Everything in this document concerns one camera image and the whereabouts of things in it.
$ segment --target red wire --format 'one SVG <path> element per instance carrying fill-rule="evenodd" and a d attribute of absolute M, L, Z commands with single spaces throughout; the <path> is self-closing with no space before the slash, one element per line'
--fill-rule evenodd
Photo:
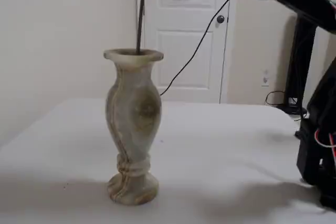
<path fill-rule="evenodd" d="M 335 145 L 334 137 L 333 137 L 332 134 L 329 134 L 329 139 L 330 139 L 330 144 Z M 336 148 L 333 148 L 332 152 L 334 154 L 334 158 L 335 158 L 335 161 L 336 161 Z"/>
<path fill-rule="evenodd" d="M 323 146 L 323 144 L 319 141 L 319 138 L 318 138 L 319 133 L 320 133 L 320 129 L 317 129 L 317 130 L 315 131 L 314 137 L 315 137 L 315 140 L 316 140 L 319 144 L 321 144 L 321 145 Z M 330 140 L 330 146 L 334 146 L 334 145 L 335 145 L 335 141 L 334 141 L 334 137 L 333 137 L 332 134 L 329 134 L 329 140 Z M 332 150 L 332 155 L 333 155 L 333 157 L 334 157 L 334 160 L 335 160 L 335 166 L 336 166 L 336 148 L 332 148 L 331 150 Z"/>

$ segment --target vase rim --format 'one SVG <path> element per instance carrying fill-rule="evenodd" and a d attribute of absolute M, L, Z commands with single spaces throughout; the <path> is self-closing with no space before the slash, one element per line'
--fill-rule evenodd
<path fill-rule="evenodd" d="M 134 48 L 110 49 L 104 52 L 106 59 L 121 65 L 145 65 L 152 61 L 163 59 L 163 53 L 155 50 L 141 49 L 140 54 L 135 54 Z"/>

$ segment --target vase neck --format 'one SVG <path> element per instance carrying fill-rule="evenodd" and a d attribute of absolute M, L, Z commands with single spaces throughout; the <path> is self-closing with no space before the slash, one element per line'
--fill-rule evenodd
<path fill-rule="evenodd" d="M 138 68 L 125 68 L 118 64 L 115 64 L 115 67 L 117 69 L 117 81 L 122 79 L 129 86 L 138 86 L 152 82 L 152 63 Z"/>

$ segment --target doorknob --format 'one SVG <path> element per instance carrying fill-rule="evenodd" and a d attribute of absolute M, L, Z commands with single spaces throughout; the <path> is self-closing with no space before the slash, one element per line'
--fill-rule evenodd
<path fill-rule="evenodd" d="M 223 16 L 223 15 L 219 15 L 218 17 L 217 17 L 217 22 L 218 23 L 223 23 L 225 21 L 225 17 Z"/>

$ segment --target stick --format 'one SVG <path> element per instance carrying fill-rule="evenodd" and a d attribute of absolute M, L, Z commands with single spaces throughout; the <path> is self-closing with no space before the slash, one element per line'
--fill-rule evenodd
<path fill-rule="evenodd" d="M 138 22 L 138 36 L 136 38 L 137 50 L 136 55 L 140 55 L 141 33 L 142 33 L 142 19 L 145 0 L 140 0 L 139 22 Z"/>

